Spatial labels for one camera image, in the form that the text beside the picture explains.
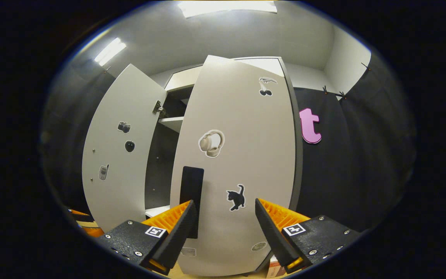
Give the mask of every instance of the cardboard box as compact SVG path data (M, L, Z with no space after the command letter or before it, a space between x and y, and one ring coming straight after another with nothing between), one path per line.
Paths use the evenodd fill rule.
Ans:
M269 269L268 269L268 275L266 275L266 278L273 278L277 276L285 275L285 268L280 265L276 257L273 255L271 259L269 260Z

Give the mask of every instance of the cabinet door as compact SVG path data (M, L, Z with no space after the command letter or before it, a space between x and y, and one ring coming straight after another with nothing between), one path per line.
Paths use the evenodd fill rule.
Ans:
M289 207L296 168L294 127L283 76L207 57L185 112L172 175L173 208L180 202L184 166L204 169L198 237L185 242L178 258L182 272L242 274L264 261L270 248L255 216L255 199ZM217 156L200 147L204 134L213 130L224 136ZM215 135L209 136L207 149L221 145L221 136Z
M147 157L166 91L133 65L113 82L94 113L82 157L82 182L96 223L107 232L145 220Z

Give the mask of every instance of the fluorescent light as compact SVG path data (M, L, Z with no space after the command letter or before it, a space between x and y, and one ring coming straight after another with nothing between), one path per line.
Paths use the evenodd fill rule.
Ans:
M126 48L126 44L122 43L119 38L114 39L109 43L103 51L101 51L94 61L98 62L99 65L103 66L106 64L113 56L117 55L122 49Z
M186 18L228 10L256 10L276 13L273 1L182 1L178 7Z

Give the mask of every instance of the ceiling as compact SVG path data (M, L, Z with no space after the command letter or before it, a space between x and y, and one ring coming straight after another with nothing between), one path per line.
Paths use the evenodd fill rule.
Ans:
M148 76L201 64L207 55L226 58L280 56L285 62L324 69L333 47L333 25L288 1L277 14L223 11L185 18L176 1L155 2L115 23L81 53L93 59L119 37L126 48L104 65L118 76L130 63Z

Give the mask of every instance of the floor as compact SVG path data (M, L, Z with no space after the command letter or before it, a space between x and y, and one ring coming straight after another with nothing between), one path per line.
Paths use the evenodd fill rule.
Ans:
M237 279L237 278L239 278L239 279L264 279L264 278L266 278L267 274L268 274L268 269L263 269L260 272L250 274L248 277L243 277L242 275L230 275L230 276L219 276L219 277L194 276L194 275L183 274L178 263L175 263L175 266L170 271L170 274L168 274L168 278L171 278L171 279ZM285 274L283 276L277 276L277 277L273 277L273 278L280 279L280 278L286 277L288 275L289 274Z

